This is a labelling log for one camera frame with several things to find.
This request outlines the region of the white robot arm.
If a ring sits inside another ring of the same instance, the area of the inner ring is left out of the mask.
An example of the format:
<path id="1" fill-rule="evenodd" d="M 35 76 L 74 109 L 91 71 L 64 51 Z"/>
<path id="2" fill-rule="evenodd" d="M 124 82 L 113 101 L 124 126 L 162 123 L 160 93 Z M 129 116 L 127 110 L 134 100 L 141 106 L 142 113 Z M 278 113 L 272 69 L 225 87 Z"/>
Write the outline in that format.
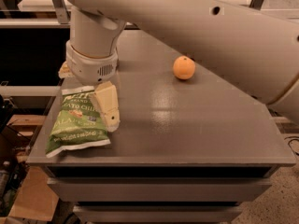
<path id="1" fill-rule="evenodd" d="M 67 0 L 129 21 L 299 123 L 299 24 L 220 0 Z"/>

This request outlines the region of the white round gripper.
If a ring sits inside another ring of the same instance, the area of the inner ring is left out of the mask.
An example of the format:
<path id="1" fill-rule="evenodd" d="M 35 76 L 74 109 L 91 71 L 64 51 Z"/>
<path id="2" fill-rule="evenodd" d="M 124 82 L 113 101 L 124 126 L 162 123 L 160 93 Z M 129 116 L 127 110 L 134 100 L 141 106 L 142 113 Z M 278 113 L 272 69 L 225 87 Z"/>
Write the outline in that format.
<path id="1" fill-rule="evenodd" d="M 66 43 L 66 62 L 59 69 L 59 78 L 75 76 L 83 85 L 96 85 L 111 79 L 117 70 L 118 53 L 105 58 L 90 58 L 84 56 Z M 95 110 L 100 114 L 107 130 L 115 132 L 120 125 L 120 111 L 117 89 L 110 81 L 99 84 L 90 94 Z"/>

